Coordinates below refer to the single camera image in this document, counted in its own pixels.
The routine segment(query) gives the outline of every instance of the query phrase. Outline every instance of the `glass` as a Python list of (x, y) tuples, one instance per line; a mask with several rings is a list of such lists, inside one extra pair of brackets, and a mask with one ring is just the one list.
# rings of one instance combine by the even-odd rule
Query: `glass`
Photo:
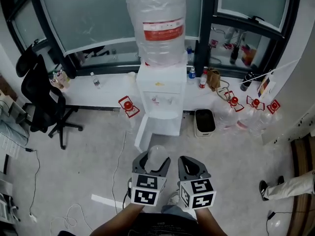
[[(195, 40), (185, 40), (185, 50), (188, 47), (191, 47), (192, 49), (191, 61), (189, 61), (189, 64), (193, 65)], [(74, 56), (80, 62), (82, 69), (101, 64), (113, 66), (140, 64), (138, 46), (135, 41), (86, 49), (74, 53)]]
[(12, 23), (25, 49), (35, 40), (45, 38), (31, 0), (19, 10)]
[[(65, 51), (134, 38), (126, 0), (43, 0)], [(201, 0), (187, 0), (186, 35), (199, 36)]]
[(261, 17), (261, 23), (281, 30), (289, 0), (219, 0), (218, 12), (240, 17)]
[(269, 42), (269, 38), (250, 31), (212, 24), (209, 65), (258, 68)]

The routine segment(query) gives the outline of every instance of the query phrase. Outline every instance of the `window frame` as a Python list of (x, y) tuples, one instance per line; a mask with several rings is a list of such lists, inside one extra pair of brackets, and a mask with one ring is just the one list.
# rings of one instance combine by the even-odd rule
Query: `window frame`
[[(203, 12), (201, 19), (201, 31), (200, 31), (200, 43), (199, 52), (200, 56), (196, 60), (195, 70), (196, 76), (202, 74), (203, 68), (207, 66), (207, 47), (209, 43), (210, 31), (212, 24), (225, 25), (235, 27), (247, 31), (251, 31), (256, 34), (270, 38), (269, 45), (263, 59), (256, 71), (253, 71), (255, 75), (259, 76), (267, 73), (269, 70), (273, 70), (277, 67), (280, 58), (286, 48), (286, 45), (290, 39), (296, 17), (299, 8), (300, 0), (289, 0), (286, 19), (284, 21), (281, 32), (269, 28), (263, 24), (260, 24), (256, 20), (239, 18), (232, 15), (217, 12), (219, 0), (203, 0)], [(222, 76), (244, 78), (248, 73), (247, 69), (239, 67), (231, 67), (228, 65), (213, 65), (212, 67), (220, 71)]]
[[(6, 19), (7, 26), (21, 54), (24, 52), (24, 47), (18, 38), (17, 32), (14, 30), (12, 19), (24, 6), (24, 4), (27, 3), (27, 1), (29, 0), (18, 0), (14, 4), (13, 0), (1, 0), (3, 14)], [(43, 0), (31, 0), (31, 2), (35, 9), (39, 23), (47, 38), (47, 40), (35, 44), (33, 46), (33, 50), (38, 51), (41, 48), (49, 45), (55, 52), (55, 55), (58, 58), (60, 64), (63, 66), (70, 78), (74, 79), (76, 76), (89, 76), (91, 72), (94, 72), (95, 74), (138, 72), (140, 64), (135, 64), (134, 62), (130, 62), (130, 64), (115, 63), (114, 65), (110, 63), (104, 63), (81, 68), (78, 61), (73, 59), (73, 54), (64, 56), (62, 49), (63, 47), (60, 40), (58, 39), (57, 33), (55, 32), (51, 22), (49, 22), (47, 19), (49, 18), (49, 15), (45, 6), (42, 5)], [(284, 24), (281, 32), (279, 32), (275, 29), (260, 24), (256, 20), (240, 18), (218, 12), (218, 0), (202, 0), (199, 37), (195, 39), (196, 45), (194, 51), (194, 62), (193, 65), (188, 65), (188, 71), (190, 67), (194, 66), (196, 75), (199, 77), (201, 76), (204, 67), (208, 66), (207, 49), (212, 24), (235, 27), (270, 38), (269, 45), (265, 51), (259, 68), (254, 71), (254, 73), (256, 75), (261, 75), (268, 72), (269, 70), (275, 69), (291, 36), (297, 17), (299, 2), (300, 0), (289, 0)], [(248, 69), (240, 67), (221, 64), (212, 66), (220, 71), (222, 76), (226, 77), (243, 78), (248, 73)]]

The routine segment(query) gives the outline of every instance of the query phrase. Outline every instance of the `red bottle cap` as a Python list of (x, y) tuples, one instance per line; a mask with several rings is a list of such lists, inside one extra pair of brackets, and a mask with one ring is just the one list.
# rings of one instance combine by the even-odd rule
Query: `red bottle cap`
[(130, 101), (126, 101), (124, 103), (124, 107), (126, 111), (130, 111), (132, 109), (132, 103)]
[(237, 103), (238, 103), (238, 98), (237, 98), (237, 97), (233, 97), (233, 98), (231, 99), (231, 105), (232, 105), (232, 106), (236, 106)]
[(271, 109), (272, 110), (275, 110), (276, 108), (277, 108), (277, 104), (276, 104), (276, 102), (273, 102), (272, 104), (271, 104)]
[(252, 101), (252, 104), (254, 105), (254, 107), (258, 107), (258, 105), (260, 104), (260, 101), (258, 99), (255, 99)]

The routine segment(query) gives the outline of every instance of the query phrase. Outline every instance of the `floor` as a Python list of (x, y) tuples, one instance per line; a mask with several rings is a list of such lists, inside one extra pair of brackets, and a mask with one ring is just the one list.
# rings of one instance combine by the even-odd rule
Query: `floor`
[[(19, 236), (49, 235), (51, 221), (55, 217), (64, 217), (75, 203), (82, 206), (92, 229), (115, 215), (112, 206), (91, 200), (91, 195), (112, 199), (112, 174), (124, 137), (120, 120), (118, 112), (79, 110), (69, 121), (82, 124), (84, 130), (65, 129), (66, 150), (60, 149), (57, 135), (50, 139), (41, 132), (31, 133), (28, 147), (38, 150), (41, 164), (31, 210), (37, 223), (29, 217), (34, 174), (38, 168), (36, 154), (20, 151), (17, 159), (9, 160), (7, 170), (14, 184), (15, 203), (20, 208)], [(197, 139), (193, 135), (192, 121), (192, 116), (183, 117), (179, 137), (153, 136), (151, 146), (163, 145), (172, 162), (158, 206), (146, 207), (146, 212), (159, 212), (168, 195), (177, 189), (177, 160), (180, 155), (188, 155), (202, 161), (212, 175), (217, 195), (210, 211), (227, 235), (267, 235), (266, 218), (270, 211), (291, 211), (293, 199), (263, 202), (258, 185), (262, 179), (275, 184), (279, 175), (285, 179), (292, 177), (289, 144), (263, 147), (246, 133), (214, 134), (207, 139)], [(131, 163), (139, 153), (133, 145), (134, 139), (135, 134), (126, 135), (125, 149), (115, 175), (114, 193), (120, 202), (131, 177)], [(85, 225), (79, 207), (73, 207), (69, 216), (77, 220), (77, 226), (70, 228), (70, 232), (76, 236), (89, 235), (90, 229)], [(268, 222), (270, 236), (285, 236), (289, 222), (290, 214), (277, 214)], [(65, 230), (64, 221), (56, 219), (52, 223), (51, 235), (56, 236), (60, 230)]]

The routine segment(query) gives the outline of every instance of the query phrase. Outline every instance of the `power cable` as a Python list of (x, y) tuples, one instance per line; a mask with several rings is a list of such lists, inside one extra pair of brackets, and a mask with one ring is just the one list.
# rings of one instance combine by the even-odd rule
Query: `power cable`
[(122, 150), (120, 151), (120, 154), (119, 154), (119, 156), (118, 156), (117, 166), (116, 166), (116, 169), (115, 169), (114, 174), (113, 174), (112, 196), (113, 196), (113, 199), (114, 199), (114, 202), (115, 202), (115, 212), (116, 212), (116, 215), (118, 214), (118, 212), (117, 212), (117, 206), (116, 206), (116, 199), (115, 199), (115, 195), (114, 195), (115, 173), (116, 173), (116, 171), (117, 171), (117, 169), (118, 169), (118, 166), (119, 166), (119, 159), (120, 159), (120, 156), (122, 155), (122, 153), (123, 153), (123, 151), (124, 151), (125, 140), (126, 140), (126, 131), (124, 132), (123, 147), (122, 147)]
[(36, 177), (37, 177), (37, 174), (38, 174), (38, 172), (39, 172), (39, 169), (40, 169), (40, 161), (39, 161), (39, 159), (38, 159), (38, 153), (37, 153), (37, 150), (36, 149), (32, 149), (31, 150), (31, 152), (36, 152), (36, 157), (37, 157), (37, 160), (38, 160), (38, 169), (37, 169), (37, 171), (36, 171), (36, 173), (35, 173), (35, 177), (34, 177), (34, 182), (35, 182), (35, 184), (34, 184), (34, 195), (33, 195), (33, 200), (32, 200), (32, 202), (31, 202), (31, 206), (30, 206), (30, 216), (32, 216), (32, 213), (31, 213), (31, 208), (32, 208), (32, 206), (33, 206), (33, 204), (34, 204), (34, 199), (35, 199), (35, 194), (36, 194)]

